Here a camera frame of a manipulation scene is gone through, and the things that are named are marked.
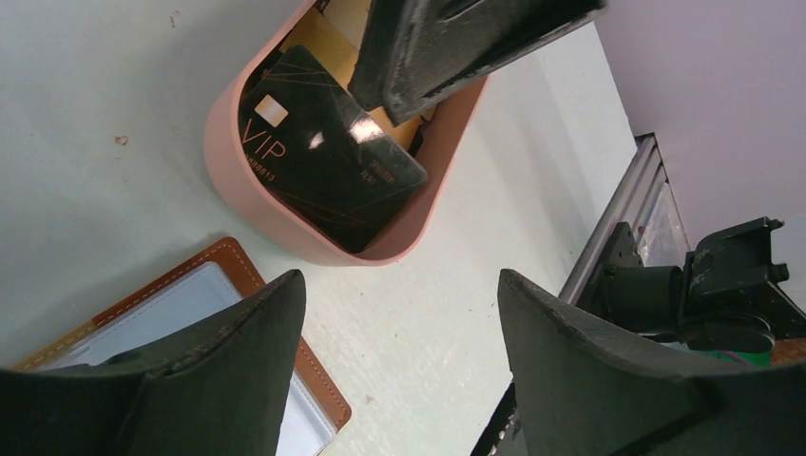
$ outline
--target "pink tray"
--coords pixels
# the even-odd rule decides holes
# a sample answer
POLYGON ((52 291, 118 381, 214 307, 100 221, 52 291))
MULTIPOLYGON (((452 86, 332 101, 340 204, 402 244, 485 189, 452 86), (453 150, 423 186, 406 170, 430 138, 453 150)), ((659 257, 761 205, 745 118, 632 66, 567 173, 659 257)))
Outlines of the pink tray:
POLYGON ((266 191, 240 147, 238 103, 246 78, 312 4, 308 0, 300 6, 213 104, 204 130, 204 160, 221 197, 239 215, 298 257, 325 266, 382 266, 404 257, 425 232, 486 79, 457 92, 437 107, 417 153, 417 161, 428 171, 428 183, 365 251, 349 254, 266 191))

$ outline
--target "brown leather edge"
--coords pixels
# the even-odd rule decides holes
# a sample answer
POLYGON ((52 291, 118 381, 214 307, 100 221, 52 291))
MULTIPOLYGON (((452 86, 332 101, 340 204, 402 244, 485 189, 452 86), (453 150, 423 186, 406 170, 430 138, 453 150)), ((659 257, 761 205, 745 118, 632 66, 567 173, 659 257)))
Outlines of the brown leather edge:
MULTIPOLYGON (((20 361, 14 366, 14 369, 28 371, 41 366, 49 359, 58 356, 207 261, 218 263, 224 274, 242 296, 253 295, 266 283, 238 241, 233 237, 225 237, 163 274, 160 278, 142 287, 134 294, 95 315, 84 325, 68 332, 40 351, 20 361)), ((344 396, 341 395, 341 392, 336 389, 330 375, 322 368, 321 363, 319 363, 305 339, 299 340, 296 369, 297 374, 316 397, 322 409, 336 426, 336 429, 342 429, 347 421, 350 420, 353 411, 344 396)))
POLYGON ((336 388, 333 379, 322 367, 317 356, 311 351, 311 347, 305 339, 299 339, 297 348, 297 374, 305 382, 311 394, 316 397, 319 405, 330 417, 336 426, 336 430, 341 430, 353 416, 353 410, 341 392, 336 388))

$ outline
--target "wall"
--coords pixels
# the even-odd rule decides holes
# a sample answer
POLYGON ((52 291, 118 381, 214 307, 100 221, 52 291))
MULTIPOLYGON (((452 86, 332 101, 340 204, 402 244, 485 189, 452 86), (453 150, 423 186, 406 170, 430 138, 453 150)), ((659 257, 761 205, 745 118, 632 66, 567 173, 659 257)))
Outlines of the wall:
POLYGON ((635 134, 656 132, 692 245, 806 213, 806 2, 611 0, 596 22, 635 134))

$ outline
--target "tabletop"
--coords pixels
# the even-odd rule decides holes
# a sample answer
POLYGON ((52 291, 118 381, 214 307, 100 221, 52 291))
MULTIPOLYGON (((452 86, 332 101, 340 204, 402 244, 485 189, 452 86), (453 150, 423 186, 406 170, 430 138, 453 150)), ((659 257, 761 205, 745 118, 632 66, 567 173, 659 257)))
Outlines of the tabletop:
POLYGON ((241 220, 202 159, 213 101, 296 6, 0 5, 0 362, 229 235, 266 280, 305 274, 303 334, 354 411, 325 456, 468 454, 510 379, 499 270, 557 293, 635 152, 596 29, 491 76, 408 257, 323 268, 241 220))

